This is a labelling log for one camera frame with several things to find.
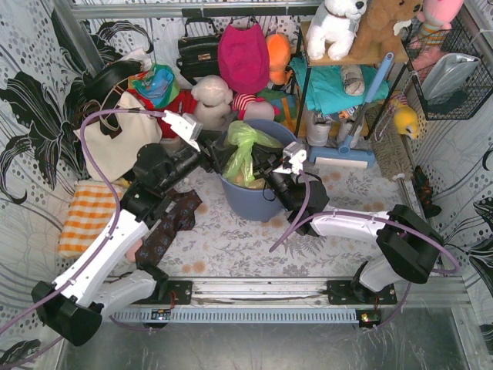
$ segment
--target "wooden shelf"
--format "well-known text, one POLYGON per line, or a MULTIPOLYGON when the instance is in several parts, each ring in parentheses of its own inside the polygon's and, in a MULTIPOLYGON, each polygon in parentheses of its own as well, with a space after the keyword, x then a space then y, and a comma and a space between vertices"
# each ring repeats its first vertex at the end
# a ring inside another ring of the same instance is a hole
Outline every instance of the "wooden shelf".
MULTIPOLYGON (((301 22, 301 32, 303 34, 303 46, 304 49, 307 50, 306 40, 307 33, 310 27, 310 22, 301 22)), ((380 56, 380 48, 377 43, 372 42, 370 46, 370 50, 368 54, 360 59, 355 59, 350 56, 346 56, 341 60, 332 60, 327 56, 328 46, 326 45, 326 50, 324 57, 319 60, 310 60, 307 54, 307 64, 309 67, 322 67, 322 66, 347 66, 351 64, 359 64, 359 65, 373 65, 379 64, 382 62, 382 57, 380 56)), ((394 63, 406 63, 409 60, 407 57, 406 51, 401 44, 401 48, 399 52, 394 57, 394 63)))

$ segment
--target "floral tablecloth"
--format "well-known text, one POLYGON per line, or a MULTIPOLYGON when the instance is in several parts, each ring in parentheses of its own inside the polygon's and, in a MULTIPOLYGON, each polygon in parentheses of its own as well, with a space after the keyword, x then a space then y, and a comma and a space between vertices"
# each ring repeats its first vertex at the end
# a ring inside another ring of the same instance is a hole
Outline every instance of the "floral tablecloth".
MULTIPOLYGON (((379 211, 402 203, 396 183, 381 178, 380 169, 333 166, 305 167, 322 178, 330 204, 350 210, 379 211)), ((363 241, 341 237, 301 237, 292 234, 273 253, 270 246, 288 227, 281 212, 267 223, 238 217, 229 207, 215 173, 193 171, 178 191, 194 189, 203 201, 195 212, 196 225, 180 231, 159 267, 170 276, 350 276, 380 251, 363 241)), ((133 270, 121 263, 114 273, 133 270)))

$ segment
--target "blue mop handle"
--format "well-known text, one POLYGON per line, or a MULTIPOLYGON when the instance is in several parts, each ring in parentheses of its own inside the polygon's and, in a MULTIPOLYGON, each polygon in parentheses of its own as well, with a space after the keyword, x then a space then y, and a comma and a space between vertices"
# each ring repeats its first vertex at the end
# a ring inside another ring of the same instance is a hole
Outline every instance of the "blue mop handle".
POLYGON ((368 89, 367 95, 364 98, 365 103, 373 102, 373 98, 375 97, 375 94, 377 93, 377 90, 380 87, 380 84, 384 80, 388 69, 391 67, 393 60, 394 60, 394 53, 388 52, 387 55, 385 56, 384 60, 382 61, 382 64, 380 64, 380 67, 377 70, 377 74, 375 75, 375 78, 371 82, 371 85, 370 85, 370 88, 368 89))
POLYGON ((387 71, 391 67, 392 62, 394 61, 394 53, 393 52, 388 52, 387 55, 385 56, 384 60, 380 64, 380 67, 377 70, 377 74, 373 78, 373 81, 371 82, 370 88, 368 89, 367 95, 364 98, 364 105, 361 108, 360 114, 358 115, 356 122, 353 125, 353 129, 347 134, 346 138, 344 141, 339 145, 339 152, 340 153, 347 153, 350 150, 350 143, 354 138, 354 133, 357 131, 357 127, 361 124, 363 121, 364 114, 367 110, 367 104, 373 102, 373 98, 375 97, 375 94, 377 93, 378 88, 380 87, 380 84, 385 78, 385 75, 387 74, 387 71))

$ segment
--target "red bag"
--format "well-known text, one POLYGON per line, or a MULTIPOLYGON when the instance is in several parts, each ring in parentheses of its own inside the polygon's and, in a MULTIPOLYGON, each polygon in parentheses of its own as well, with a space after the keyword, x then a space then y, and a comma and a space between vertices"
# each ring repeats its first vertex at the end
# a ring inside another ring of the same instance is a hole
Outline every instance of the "red bag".
POLYGON ((269 51, 262 28, 235 29, 229 24, 219 41, 221 77, 240 94, 255 94, 269 82, 269 51))

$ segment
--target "teal cloth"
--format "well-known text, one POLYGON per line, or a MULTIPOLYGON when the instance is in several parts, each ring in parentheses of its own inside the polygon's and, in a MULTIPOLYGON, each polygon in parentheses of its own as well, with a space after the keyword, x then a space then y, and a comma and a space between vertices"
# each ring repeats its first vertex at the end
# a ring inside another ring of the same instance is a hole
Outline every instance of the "teal cloth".
MULTIPOLYGON (((301 58, 293 58, 290 66, 296 73, 296 80, 303 91, 307 64, 301 58)), ((368 89, 377 74, 377 70, 368 66, 361 66, 361 71, 363 72, 364 85, 368 89)), ((383 81, 378 87, 374 101, 385 99, 388 92, 389 82, 383 81)), ((310 85, 307 90, 307 108, 309 110, 328 115, 363 104, 365 96, 366 94, 350 96, 344 92, 339 66, 313 67, 311 69, 310 85)))

